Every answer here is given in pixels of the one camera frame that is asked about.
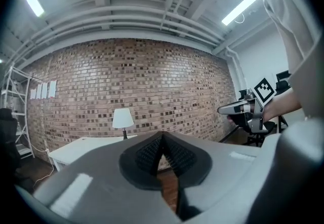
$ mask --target white wall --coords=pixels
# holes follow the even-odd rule
[[[248,88],[257,84],[261,77],[267,77],[275,87],[276,74],[288,70],[285,46],[274,23],[232,49],[238,53]],[[230,60],[228,60],[228,67],[236,97],[239,98],[238,76]],[[302,109],[285,115],[288,124],[304,118]]]

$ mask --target white desk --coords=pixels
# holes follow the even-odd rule
[[[65,165],[69,165],[85,153],[104,146],[122,141],[123,137],[81,137],[61,148],[58,148],[49,153],[53,160],[56,169],[60,171]]]
[[[283,118],[287,122],[288,126],[291,126],[295,124],[296,122],[301,122],[305,120],[305,114],[303,109],[298,109],[296,111],[293,111],[291,113],[287,113],[283,115]],[[275,117],[271,119],[270,121],[273,121],[277,124],[277,133],[279,133],[279,125],[278,125],[278,117]]]

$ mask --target brick wall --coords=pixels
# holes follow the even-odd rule
[[[44,138],[52,151],[82,136],[121,136],[112,128],[113,111],[121,107],[134,119],[129,135],[168,130],[218,141],[232,129],[217,113],[235,100],[226,61],[189,47],[99,40],[56,51],[24,71],[57,80],[55,98],[27,104],[29,135],[40,150]]]

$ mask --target paper sheet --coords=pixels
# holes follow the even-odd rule
[[[50,83],[49,98],[55,97],[55,92],[56,92],[56,80],[51,81]]]
[[[33,100],[36,98],[36,89],[30,90],[30,99]]]
[[[244,154],[241,154],[241,153],[238,153],[236,151],[232,151],[230,154],[229,154],[230,157],[233,157],[233,158],[236,158],[236,159],[240,159],[240,160],[246,160],[246,161],[250,161],[250,162],[253,162],[255,157],[254,156],[249,156],[249,155],[244,155]]]
[[[81,173],[69,185],[69,187],[59,196],[59,198],[52,204],[51,210],[63,218],[68,218],[86,192],[92,182],[93,177],[85,173]]]
[[[43,83],[43,87],[42,87],[42,99],[46,99],[47,98],[47,83]]]
[[[42,94],[42,84],[39,84],[37,87],[36,99],[40,99]]]

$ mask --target person's arm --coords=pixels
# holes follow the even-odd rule
[[[267,122],[274,117],[281,116],[286,113],[300,109],[300,105],[292,88],[284,93],[281,93],[274,98],[264,107],[263,120]]]

